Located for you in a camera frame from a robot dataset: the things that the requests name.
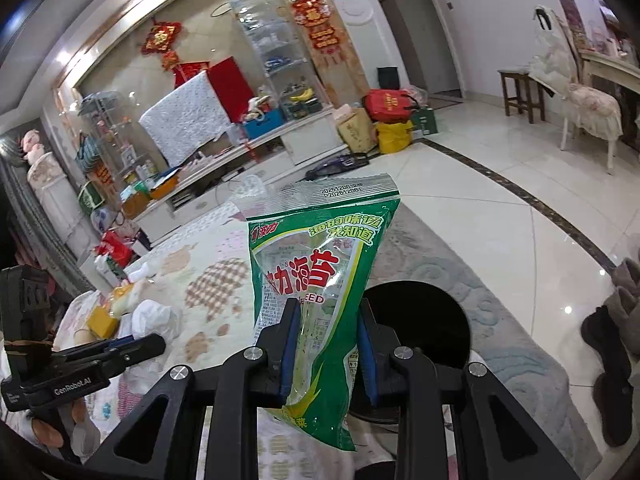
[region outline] green box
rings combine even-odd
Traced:
[[[411,114],[410,119],[414,124],[414,130],[421,130],[423,135],[433,135],[438,133],[436,115],[433,113],[432,108],[420,108]]]

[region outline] pink plush toy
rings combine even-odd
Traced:
[[[29,130],[24,134],[24,137],[22,138],[22,150],[25,153],[29,153],[32,147],[40,142],[39,133],[40,132],[38,130]]]
[[[44,144],[34,144],[33,147],[29,150],[29,153],[26,154],[24,158],[27,159],[27,162],[30,166],[33,166],[36,161],[45,154]]]
[[[26,153],[24,158],[30,166],[33,166],[45,154],[45,147],[44,144],[40,143],[40,136],[37,130],[29,130],[25,133],[21,145],[22,150]]]

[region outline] slipper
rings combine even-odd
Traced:
[[[631,362],[607,307],[599,306],[587,316],[580,326],[580,334],[584,342],[600,354],[606,373],[617,374],[625,379],[631,375]]]
[[[632,354],[640,354],[640,308],[638,299],[621,286],[609,296],[604,305],[620,330],[620,339]]]
[[[638,480],[640,471],[640,444],[638,444],[611,480]]]
[[[615,286],[623,286],[636,298],[640,296],[640,265],[631,258],[625,258],[611,275]]]
[[[632,430],[633,388],[624,377],[603,373],[593,385],[593,401],[602,419],[602,436],[611,447],[622,446]]]

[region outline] white chair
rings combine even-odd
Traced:
[[[613,158],[622,135],[620,105],[613,96],[579,83],[580,63],[571,33],[548,7],[538,6],[534,19],[541,53],[529,64],[530,78],[557,93],[562,99],[564,128],[560,149],[566,148],[569,122],[609,143],[607,172],[613,173]]]

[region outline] floor tile border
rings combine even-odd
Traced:
[[[537,199],[533,196],[529,191],[522,189],[518,184],[513,183],[508,178],[502,176],[499,173],[496,173],[494,170],[490,170],[488,167],[476,162],[472,158],[468,156],[462,155],[447,146],[443,146],[442,144],[438,144],[433,140],[422,138],[417,139],[416,142],[420,142],[425,146],[429,146],[434,150],[438,150],[440,153],[444,155],[449,155],[452,158],[455,158],[457,161],[461,162],[465,166],[470,167],[472,170],[476,170],[478,173],[483,174],[485,177],[490,178],[496,184],[499,184],[504,189],[511,191],[515,196],[524,200],[527,204],[529,204],[532,208],[534,208],[539,213],[543,214],[549,220],[551,220],[556,226],[562,229],[574,242],[576,242],[580,247],[582,247],[586,253],[591,256],[596,262],[609,274],[613,272],[616,268],[616,264],[614,264],[611,259],[596,245],[594,244],[580,229],[574,226],[571,222],[569,222],[566,218],[564,218],[560,213],[556,212],[554,209],[551,209],[548,205],[546,205],[542,200]]]

